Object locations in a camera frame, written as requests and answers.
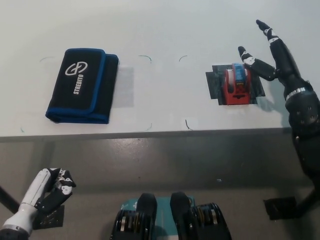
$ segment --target teal mat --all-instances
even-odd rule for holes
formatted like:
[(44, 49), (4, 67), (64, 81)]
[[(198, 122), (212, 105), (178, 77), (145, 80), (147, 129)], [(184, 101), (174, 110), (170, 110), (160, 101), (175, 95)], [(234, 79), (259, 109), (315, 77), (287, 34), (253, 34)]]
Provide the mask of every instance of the teal mat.
[[(195, 199), (189, 196), (191, 206), (195, 205)], [(135, 211), (138, 198), (131, 198), (122, 204), (121, 209)], [(170, 197), (157, 197), (157, 211), (153, 239), (155, 240), (178, 240), (176, 224), (170, 208)]]

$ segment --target blue trim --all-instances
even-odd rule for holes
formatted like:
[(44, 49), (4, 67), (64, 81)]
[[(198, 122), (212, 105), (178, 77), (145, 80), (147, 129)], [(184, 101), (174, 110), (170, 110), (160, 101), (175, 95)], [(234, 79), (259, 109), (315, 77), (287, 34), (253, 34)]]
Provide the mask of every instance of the blue trim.
[(89, 114), (93, 112), (93, 110), (96, 107), (97, 103), (97, 98), (98, 98), (98, 93), (99, 93), (99, 87), (102, 81), (102, 75), (105, 71), (104, 65), (106, 62), (106, 52), (103, 51), (102, 49), (95, 49), (95, 48), (71, 48), (68, 49), (65, 52), (71, 52), (71, 51), (92, 51), (92, 52), (101, 52), (101, 60), (100, 60), (100, 66), (99, 66), (99, 72), (98, 75), (96, 76), (96, 82), (93, 90), (93, 96), (92, 96), (92, 101), (89, 109), (86, 110), (78, 110), (78, 109), (72, 109), (72, 108), (63, 108), (63, 107), (53, 107), (51, 109), (47, 110), (47, 113), (49, 114), (74, 114), (74, 115), (83, 115), (83, 114)]
[(48, 119), (54, 119), (55, 122), (59, 123), (79, 123), (79, 124), (108, 124), (109, 116), (103, 114), (93, 113), (97, 104), (99, 88), (102, 81), (102, 76), (106, 69), (104, 68), (107, 57), (117, 57), (116, 55), (106, 54), (102, 49), (95, 48), (71, 48), (65, 51), (92, 51), (92, 52), (101, 52), (101, 60), (99, 66), (99, 72), (97, 74), (96, 83), (93, 89), (92, 101), (89, 109), (79, 110), (73, 108), (63, 108), (63, 107), (51, 107), (48, 108), (45, 116)]
[(246, 81), (246, 72), (243, 64), (234, 63), (235, 82), (244, 83)]

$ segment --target wallet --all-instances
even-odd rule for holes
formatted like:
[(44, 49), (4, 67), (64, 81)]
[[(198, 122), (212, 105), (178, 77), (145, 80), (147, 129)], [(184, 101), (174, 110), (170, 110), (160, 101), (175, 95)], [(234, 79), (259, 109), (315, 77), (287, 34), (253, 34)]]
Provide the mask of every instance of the wallet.
[(102, 49), (68, 49), (45, 116), (55, 123), (108, 124), (119, 59)]

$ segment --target white arm casing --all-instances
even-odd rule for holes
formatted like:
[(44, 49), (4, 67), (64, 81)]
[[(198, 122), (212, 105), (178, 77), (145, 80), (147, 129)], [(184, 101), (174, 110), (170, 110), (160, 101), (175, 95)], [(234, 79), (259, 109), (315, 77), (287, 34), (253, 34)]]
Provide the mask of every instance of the white arm casing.
[(41, 170), (26, 192), (18, 212), (5, 221), (2, 228), (27, 232), (30, 236), (33, 230), (33, 222), (38, 213), (35, 206), (38, 200), (42, 200), (44, 198), (50, 181), (51, 174), (49, 170), (47, 168)]

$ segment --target table leg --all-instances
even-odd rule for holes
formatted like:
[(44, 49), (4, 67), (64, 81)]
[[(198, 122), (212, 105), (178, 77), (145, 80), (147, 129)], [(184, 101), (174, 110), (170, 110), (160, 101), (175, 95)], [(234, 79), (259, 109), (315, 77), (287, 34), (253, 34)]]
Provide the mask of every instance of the table leg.
[(20, 204), (10, 196), (1, 186), (0, 186), (0, 203), (3, 204), (10, 212), (15, 214), (18, 212)]

